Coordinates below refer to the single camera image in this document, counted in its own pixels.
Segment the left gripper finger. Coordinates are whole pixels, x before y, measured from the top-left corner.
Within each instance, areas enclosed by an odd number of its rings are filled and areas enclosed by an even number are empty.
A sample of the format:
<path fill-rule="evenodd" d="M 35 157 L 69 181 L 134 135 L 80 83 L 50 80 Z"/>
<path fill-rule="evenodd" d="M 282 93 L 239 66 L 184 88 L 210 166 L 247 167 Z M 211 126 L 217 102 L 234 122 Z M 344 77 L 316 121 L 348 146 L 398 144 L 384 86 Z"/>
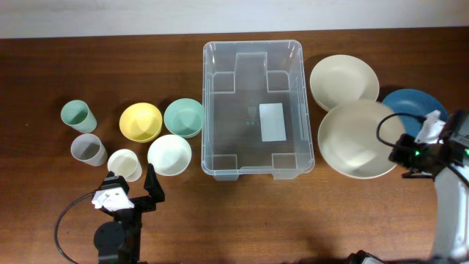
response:
<path fill-rule="evenodd" d="M 144 189 L 148 192 L 154 203 L 165 201 L 165 193 L 157 179 L 157 174 L 152 164 L 149 164 L 147 169 L 147 175 L 144 181 Z"/>
<path fill-rule="evenodd" d="M 103 181 L 103 189 L 122 188 L 125 194 L 128 194 L 130 187 L 123 176 L 109 176 Z"/>

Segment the blue plate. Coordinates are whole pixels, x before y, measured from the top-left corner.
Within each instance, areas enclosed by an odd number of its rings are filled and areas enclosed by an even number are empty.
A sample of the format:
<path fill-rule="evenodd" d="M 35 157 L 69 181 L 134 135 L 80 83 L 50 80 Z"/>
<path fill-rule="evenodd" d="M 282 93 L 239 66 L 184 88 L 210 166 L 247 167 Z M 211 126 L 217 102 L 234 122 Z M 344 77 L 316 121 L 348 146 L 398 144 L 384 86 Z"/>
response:
<path fill-rule="evenodd" d="M 445 122 L 449 118 L 445 107 L 436 98 L 417 89 L 399 89 L 387 95 L 382 103 L 396 113 L 425 116 L 438 110 L 442 121 Z"/>

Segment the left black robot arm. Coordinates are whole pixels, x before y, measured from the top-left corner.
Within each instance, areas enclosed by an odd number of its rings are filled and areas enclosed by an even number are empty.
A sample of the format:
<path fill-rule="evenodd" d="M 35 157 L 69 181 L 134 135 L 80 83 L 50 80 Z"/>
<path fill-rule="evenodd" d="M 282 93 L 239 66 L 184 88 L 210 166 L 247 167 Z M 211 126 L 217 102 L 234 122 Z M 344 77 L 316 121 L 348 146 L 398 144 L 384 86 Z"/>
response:
<path fill-rule="evenodd" d="M 99 264 L 139 262 L 143 227 L 141 216 L 153 212 L 159 202 L 165 201 L 164 191 L 152 164 L 147 169 L 144 189 L 148 195 L 129 199 L 132 203 L 129 208 L 111 210 L 104 205 L 98 207 L 113 218 L 100 225 L 94 235 Z"/>

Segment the cream cup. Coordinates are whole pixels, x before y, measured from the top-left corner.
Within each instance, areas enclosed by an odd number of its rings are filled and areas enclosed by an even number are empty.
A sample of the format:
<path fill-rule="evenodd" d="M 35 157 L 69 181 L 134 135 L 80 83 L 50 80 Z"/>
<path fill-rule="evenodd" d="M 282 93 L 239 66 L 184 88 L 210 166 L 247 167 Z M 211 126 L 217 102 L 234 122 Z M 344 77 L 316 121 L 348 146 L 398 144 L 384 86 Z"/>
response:
<path fill-rule="evenodd" d="M 129 149 L 114 152 L 108 158 L 107 168 L 116 176 L 123 176 L 127 182 L 135 182 L 142 175 L 142 167 L 138 157 Z"/>

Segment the white bowl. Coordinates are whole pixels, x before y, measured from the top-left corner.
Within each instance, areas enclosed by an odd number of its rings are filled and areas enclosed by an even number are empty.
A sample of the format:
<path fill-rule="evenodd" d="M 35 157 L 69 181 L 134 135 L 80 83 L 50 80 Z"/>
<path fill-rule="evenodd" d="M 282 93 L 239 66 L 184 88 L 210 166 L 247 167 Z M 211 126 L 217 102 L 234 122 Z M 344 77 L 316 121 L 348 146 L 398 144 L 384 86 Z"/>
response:
<path fill-rule="evenodd" d="M 172 177 L 182 174 L 191 162 L 192 149 L 186 139 L 165 135 L 156 139 L 147 153 L 148 163 L 158 175 Z"/>

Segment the grey cup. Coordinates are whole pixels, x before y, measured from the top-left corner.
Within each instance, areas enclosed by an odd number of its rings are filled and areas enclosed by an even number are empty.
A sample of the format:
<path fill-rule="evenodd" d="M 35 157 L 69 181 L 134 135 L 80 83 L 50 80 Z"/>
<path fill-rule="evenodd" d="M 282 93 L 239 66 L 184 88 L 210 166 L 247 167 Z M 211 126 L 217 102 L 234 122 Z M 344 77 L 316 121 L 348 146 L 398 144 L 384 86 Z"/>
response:
<path fill-rule="evenodd" d="M 85 133 L 74 139 L 70 146 L 72 156 L 90 166 L 101 166 L 108 159 L 108 153 L 101 140 L 92 133 Z"/>

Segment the yellow bowl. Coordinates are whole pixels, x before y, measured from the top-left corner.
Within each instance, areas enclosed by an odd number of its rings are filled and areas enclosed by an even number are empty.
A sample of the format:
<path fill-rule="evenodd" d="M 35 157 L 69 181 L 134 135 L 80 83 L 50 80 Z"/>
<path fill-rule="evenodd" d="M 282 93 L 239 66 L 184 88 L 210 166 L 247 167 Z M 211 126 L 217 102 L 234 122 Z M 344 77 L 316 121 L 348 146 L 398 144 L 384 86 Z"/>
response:
<path fill-rule="evenodd" d="M 163 127 L 160 110 L 150 103 L 134 103 L 119 118 L 122 135 L 134 142 L 147 143 L 154 140 Z"/>

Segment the green bowl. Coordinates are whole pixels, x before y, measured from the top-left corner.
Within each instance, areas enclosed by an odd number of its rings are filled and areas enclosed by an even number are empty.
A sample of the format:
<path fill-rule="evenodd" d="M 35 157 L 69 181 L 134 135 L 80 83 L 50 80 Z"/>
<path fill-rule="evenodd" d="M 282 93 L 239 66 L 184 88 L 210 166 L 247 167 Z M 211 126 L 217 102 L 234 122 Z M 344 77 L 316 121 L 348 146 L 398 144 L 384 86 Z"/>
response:
<path fill-rule="evenodd" d="M 166 108 L 163 120 L 170 133 L 191 138 L 202 130 L 204 107 L 197 100 L 181 98 Z"/>

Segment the green cup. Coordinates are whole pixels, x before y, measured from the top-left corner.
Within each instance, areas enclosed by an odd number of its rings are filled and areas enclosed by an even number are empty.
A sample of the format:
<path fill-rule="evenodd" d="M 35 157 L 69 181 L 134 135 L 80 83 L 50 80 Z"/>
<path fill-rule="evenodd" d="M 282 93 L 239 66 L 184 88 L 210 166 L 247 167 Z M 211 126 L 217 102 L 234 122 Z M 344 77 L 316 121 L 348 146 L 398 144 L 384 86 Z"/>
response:
<path fill-rule="evenodd" d="M 62 122 L 81 133 L 91 133 L 97 127 L 97 120 L 82 100 L 72 100 L 61 110 Z"/>

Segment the clear plastic storage bin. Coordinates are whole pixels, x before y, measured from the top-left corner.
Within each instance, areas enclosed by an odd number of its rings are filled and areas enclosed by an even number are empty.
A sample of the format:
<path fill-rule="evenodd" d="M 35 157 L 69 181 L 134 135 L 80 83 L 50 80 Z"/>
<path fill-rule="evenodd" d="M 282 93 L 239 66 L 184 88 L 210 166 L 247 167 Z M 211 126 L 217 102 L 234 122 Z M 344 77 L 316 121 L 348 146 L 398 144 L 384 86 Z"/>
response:
<path fill-rule="evenodd" d="M 302 45 L 211 41 L 203 48 L 202 169 L 215 180 L 294 179 L 315 165 Z M 287 140 L 263 142 L 259 105 L 282 103 Z"/>

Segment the white label in bin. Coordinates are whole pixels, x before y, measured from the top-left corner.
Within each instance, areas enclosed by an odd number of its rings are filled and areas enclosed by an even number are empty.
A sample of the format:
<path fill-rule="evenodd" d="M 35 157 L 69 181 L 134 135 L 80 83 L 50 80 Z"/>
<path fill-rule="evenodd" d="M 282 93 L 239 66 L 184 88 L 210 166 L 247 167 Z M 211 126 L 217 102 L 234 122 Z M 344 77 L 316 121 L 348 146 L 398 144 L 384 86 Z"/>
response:
<path fill-rule="evenodd" d="M 259 117 L 263 142 L 282 142 L 287 140 L 282 103 L 260 104 Z"/>

